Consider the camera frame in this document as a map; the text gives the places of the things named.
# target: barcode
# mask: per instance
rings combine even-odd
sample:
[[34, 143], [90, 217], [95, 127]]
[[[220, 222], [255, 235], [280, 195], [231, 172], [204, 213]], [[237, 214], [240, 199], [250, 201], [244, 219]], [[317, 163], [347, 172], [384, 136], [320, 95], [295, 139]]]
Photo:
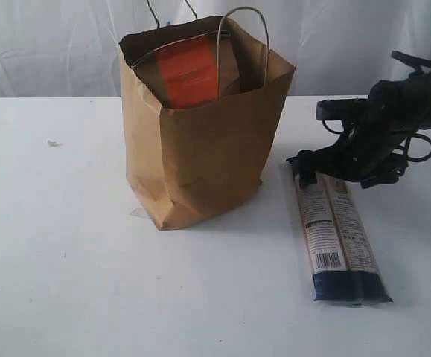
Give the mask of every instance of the barcode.
[[339, 260], [337, 252], [316, 254], [315, 258], [318, 268], [337, 268], [341, 266], [341, 260]]

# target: white backdrop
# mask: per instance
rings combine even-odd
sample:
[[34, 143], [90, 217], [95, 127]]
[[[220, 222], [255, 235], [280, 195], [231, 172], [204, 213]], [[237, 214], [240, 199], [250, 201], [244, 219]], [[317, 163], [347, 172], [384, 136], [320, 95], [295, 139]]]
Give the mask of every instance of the white backdrop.
[[[183, 0], [151, 0], [161, 23], [190, 21]], [[367, 94], [431, 58], [431, 0], [191, 0], [199, 17], [251, 5], [272, 47], [296, 65], [291, 94]], [[263, 39], [256, 15], [234, 18]], [[0, 97], [118, 96], [116, 42], [154, 27], [144, 0], [0, 0]]]

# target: white table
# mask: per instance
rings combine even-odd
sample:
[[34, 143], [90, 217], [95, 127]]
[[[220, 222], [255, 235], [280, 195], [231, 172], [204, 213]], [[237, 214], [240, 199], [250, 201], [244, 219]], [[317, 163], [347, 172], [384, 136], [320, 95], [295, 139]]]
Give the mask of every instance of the white table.
[[284, 159], [335, 140], [320, 99], [287, 99], [251, 201], [165, 232], [131, 215], [120, 99], [0, 99], [0, 356], [431, 356], [431, 160], [351, 185], [394, 303], [312, 301]]

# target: paper bag handle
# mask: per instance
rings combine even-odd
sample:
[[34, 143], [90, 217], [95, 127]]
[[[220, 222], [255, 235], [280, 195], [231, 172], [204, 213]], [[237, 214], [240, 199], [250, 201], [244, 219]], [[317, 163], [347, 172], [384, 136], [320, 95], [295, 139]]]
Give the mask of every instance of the paper bag handle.
[[[197, 16], [197, 13], [195, 12], [194, 8], [191, 6], [191, 4], [188, 2], [188, 0], [184, 0], [187, 4], [188, 8], [191, 9], [193, 15], [195, 16], [195, 19], [198, 20], [199, 17]], [[146, 0], [147, 6], [149, 7], [150, 13], [153, 14], [154, 21], [156, 22], [157, 28], [161, 27], [161, 23], [159, 22], [159, 19], [156, 16], [156, 13], [154, 13], [153, 7], [150, 5], [149, 0]]]
[[220, 37], [222, 34], [222, 26], [225, 20], [232, 15], [235, 11], [239, 10], [251, 10], [255, 11], [261, 19], [261, 22], [263, 23], [263, 27], [265, 28], [265, 36], [266, 36], [266, 59], [265, 59], [265, 74], [263, 78], [263, 85], [265, 86], [266, 83], [266, 73], [268, 72], [268, 63], [269, 63], [269, 36], [268, 36], [268, 28], [266, 27], [265, 18], [263, 17], [263, 14], [254, 7], [251, 6], [240, 6], [236, 7], [233, 10], [230, 10], [221, 20], [218, 25], [218, 34], [217, 34], [217, 100], [219, 99], [219, 87], [220, 87]]

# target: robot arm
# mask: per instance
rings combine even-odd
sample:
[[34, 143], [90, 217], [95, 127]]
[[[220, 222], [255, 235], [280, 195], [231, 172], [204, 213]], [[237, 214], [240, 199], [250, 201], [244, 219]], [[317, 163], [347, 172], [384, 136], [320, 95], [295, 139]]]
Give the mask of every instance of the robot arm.
[[[431, 61], [393, 51], [392, 57], [414, 68], [403, 81], [381, 80], [368, 99], [324, 100], [318, 102], [316, 119], [330, 132], [339, 134], [335, 144], [317, 151], [301, 151], [289, 158], [293, 175], [300, 175], [302, 186], [316, 182], [315, 172], [352, 182], [363, 188], [398, 181], [409, 162], [431, 157], [409, 156], [413, 138], [431, 145], [419, 129], [431, 129]], [[327, 122], [340, 120], [342, 132]]]

